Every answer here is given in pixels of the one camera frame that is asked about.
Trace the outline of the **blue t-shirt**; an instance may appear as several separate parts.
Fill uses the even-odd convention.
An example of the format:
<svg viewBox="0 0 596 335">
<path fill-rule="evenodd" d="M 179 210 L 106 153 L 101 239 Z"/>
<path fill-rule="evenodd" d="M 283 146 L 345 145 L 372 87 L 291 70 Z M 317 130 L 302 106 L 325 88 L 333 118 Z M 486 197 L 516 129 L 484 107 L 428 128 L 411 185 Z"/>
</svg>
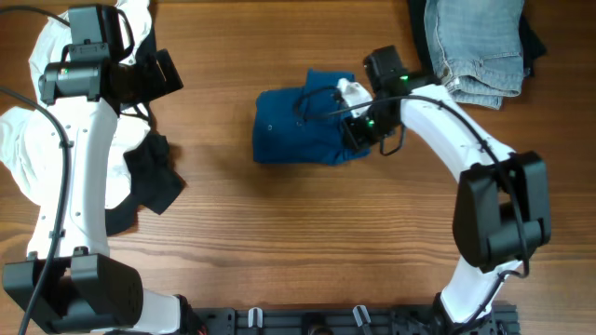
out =
<svg viewBox="0 0 596 335">
<path fill-rule="evenodd" d="M 345 147 L 341 109 L 334 89 L 340 80 L 355 80 L 351 72 L 310 69 L 301 87 L 267 90 L 256 99 L 252 131 L 253 160 L 260 164 L 316 163 L 336 166 L 371 153 Z"/>
</svg>

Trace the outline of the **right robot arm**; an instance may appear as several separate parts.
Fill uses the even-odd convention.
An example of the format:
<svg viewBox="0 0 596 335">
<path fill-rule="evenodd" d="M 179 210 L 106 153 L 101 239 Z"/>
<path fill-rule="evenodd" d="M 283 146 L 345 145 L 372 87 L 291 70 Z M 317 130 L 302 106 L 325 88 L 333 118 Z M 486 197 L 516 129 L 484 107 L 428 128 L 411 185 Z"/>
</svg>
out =
<svg viewBox="0 0 596 335">
<path fill-rule="evenodd" d="M 491 136 L 435 75 L 408 72 L 395 47 L 376 49 L 363 66 L 370 89 L 348 79 L 336 84 L 345 145 L 360 152 L 411 130 L 452 173 L 460 259 L 429 325 L 446 334 L 471 331 L 494 318 L 499 289 L 510 277 L 527 277 L 531 257 L 551 238 L 546 164 Z"/>
</svg>

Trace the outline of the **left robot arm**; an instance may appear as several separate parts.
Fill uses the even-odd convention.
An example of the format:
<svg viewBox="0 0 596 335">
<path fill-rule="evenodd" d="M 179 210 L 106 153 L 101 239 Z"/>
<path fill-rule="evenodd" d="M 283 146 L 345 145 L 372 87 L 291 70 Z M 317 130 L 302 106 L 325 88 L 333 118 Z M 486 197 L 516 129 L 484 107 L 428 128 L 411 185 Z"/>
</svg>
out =
<svg viewBox="0 0 596 335">
<path fill-rule="evenodd" d="M 125 203 L 137 176 L 166 189 L 180 182 L 166 161 L 130 166 L 150 140 L 146 104 L 182 87 L 156 50 L 145 1 L 83 5 L 52 16 L 29 59 L 33 99 L 1 118 L 1 160 L 40 207 L 24 261 L 2 285 L 45 333 L 191 334 L 200 324 L 179 295 L 146 289 L 138 271 L 110 255 L 106 213 Z"/>
</svg>

